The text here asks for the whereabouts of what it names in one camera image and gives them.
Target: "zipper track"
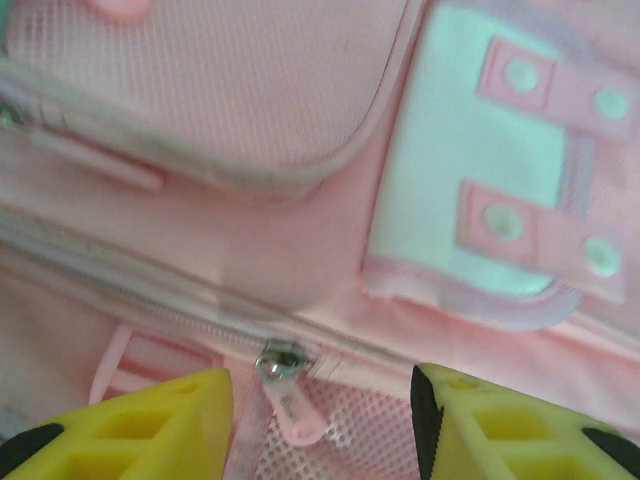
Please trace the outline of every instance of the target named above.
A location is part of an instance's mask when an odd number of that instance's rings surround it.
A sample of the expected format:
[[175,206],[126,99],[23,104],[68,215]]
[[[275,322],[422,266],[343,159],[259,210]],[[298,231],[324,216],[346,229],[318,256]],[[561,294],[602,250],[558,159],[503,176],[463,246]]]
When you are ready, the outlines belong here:
[[[269,325],[260,324],[259,320],[249,315],[194,299],[189,300],[193,308],[186,312],[184,307],[163,304],[158,298],[78,271],[37,252],[23,250],[23,253],[27,257],[25,260],[18,260],[17,265],[8,267],[14,274],[28,277],[45,288],[53,289],[58,294],[67,294],[112,316],[124,318],[126,323],[151,334],[177,338],[248,362],[255,362],[270,342],[277,341],[291,345],[304,354],[308,359],[305,370],[312,368],[322,355],[319,345],[287,336]],[[28,270],[35,270],[35,273],[25,274]],[[100,304],[95,300],[96,290]],[[105,302],[105,296],[112,301]]]

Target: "pink mesh fabric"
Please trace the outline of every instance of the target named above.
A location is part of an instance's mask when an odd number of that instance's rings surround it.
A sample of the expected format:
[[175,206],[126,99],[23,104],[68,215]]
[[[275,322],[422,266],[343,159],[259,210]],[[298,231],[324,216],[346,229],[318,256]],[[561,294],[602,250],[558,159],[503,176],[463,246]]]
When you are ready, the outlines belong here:
[[354,135],[406,1],[155,0],[148,21],[123,26],[79,0],[19,0],[6,45],[161,131],[280,168]]
[[417,480],[409,403],[368,390],[319,381],[304,389],[330,422],[316,445],[287,445],[271,419],[257,480]]

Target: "pink strap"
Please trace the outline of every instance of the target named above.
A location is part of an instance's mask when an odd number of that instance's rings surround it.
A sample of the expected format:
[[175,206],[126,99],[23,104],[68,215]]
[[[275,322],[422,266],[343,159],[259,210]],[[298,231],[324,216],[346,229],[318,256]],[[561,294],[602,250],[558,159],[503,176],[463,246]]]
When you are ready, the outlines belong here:
[[562,212],[464,182],[457,241],[477,252],[553,275],[604,300],[624,302],[617,242]]
[[221,367],[220,359],[122,324],[116,329],[91,385],[89,404],[136,392],[162,381]]
[[478,93],[511,107],[615,140],[640,117],[640,84],[602,65],[555,61],[493,38]]

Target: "zipper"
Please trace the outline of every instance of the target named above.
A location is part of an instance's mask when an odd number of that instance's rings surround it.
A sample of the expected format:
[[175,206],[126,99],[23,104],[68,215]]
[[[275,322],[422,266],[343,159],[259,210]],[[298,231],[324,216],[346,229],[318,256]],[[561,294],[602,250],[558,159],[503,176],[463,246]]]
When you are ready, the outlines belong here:
[[[47,260],[35,252],[30,252],[30,256]],[[320,345],[279,338],[283,334],[275,328],[237,311],[221,309],[216,312],[211,304],[193,301],[188,311],[178,310],[185,306],[179,303],[178,306],[172,305],[173,295],[169,292],[165,292],[161,299],[155,299],[109,280],[73,270],[68,265],[58,262],[54,265],[55,270],[50,271],[31,263],[31,260],[3,264],[18,276],[37,279],[44,285],[55,285],[58,294],[68,295],[116,318],[126,319],[138,331],[173,338],[254,364],[283,438],[292,446],[302,447],[323,437],[327,423],[299,385],[302,373],[317,369],[327,359],[328,354]]]
[[[271,404],[282,437],[294,447],[306,447],[317,443],[326,433],[328,424],[308,396],[303,392],[299,377],[316,367],[323,359],[322,348],[310,342],[301,344],[292,339],[276,339],[277,333],[269,328],[252,328],[246,333],[228,326],[220,326],[194,314],[177,311],[155,300],[102,282],[86,278],[117,298],[121,303],[142,310],[141,317],[131,312],[118,311],[112,304],[112,313],[127,318],[150,333],[176,338],[199,345],[222,355],[252,362],[261,379],[262,390]],[[246,328],[255,320],[245,315],[225,310],[221,312],[225,323]]]
[[[118,292],[118,296],[142,301],[129,292]],[[282,438],[291,446],[308,447],[325,435],[329,425],[303,392],[299,382],[300,375],[309,371],[318,361],[309,356],[311,352],[318,355],[318,347],[309,345],[305,351],[304,347],[293,341],[273,337],[267,340],[231,331],[155,304],[151,305],[151,309],[170,319],[176,326],[177,332],[172,335],[184,338],[184,332],[189,331],[198,332],[197,336],[202,338],[206,334],[208,338],[215,338],[216,346],[212,349],[218,353],[243,359],[249,357],[255,361],[262,391],[273,408]]]
[[317,443],[329,425],[305,395],[298,375],[308,358],[292,345],[272,342],[256,361],[262,389],[271,402],[284,440],[294,447]]

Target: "pink backpack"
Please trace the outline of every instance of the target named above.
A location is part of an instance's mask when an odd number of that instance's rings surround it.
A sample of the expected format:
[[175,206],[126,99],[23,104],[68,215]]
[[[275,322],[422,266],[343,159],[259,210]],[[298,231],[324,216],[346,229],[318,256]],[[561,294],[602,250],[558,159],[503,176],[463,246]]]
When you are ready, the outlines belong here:
[[428,361],[640,441],[640,2],[5,3],[3,436],[224,366],[225,478],[417,479]]

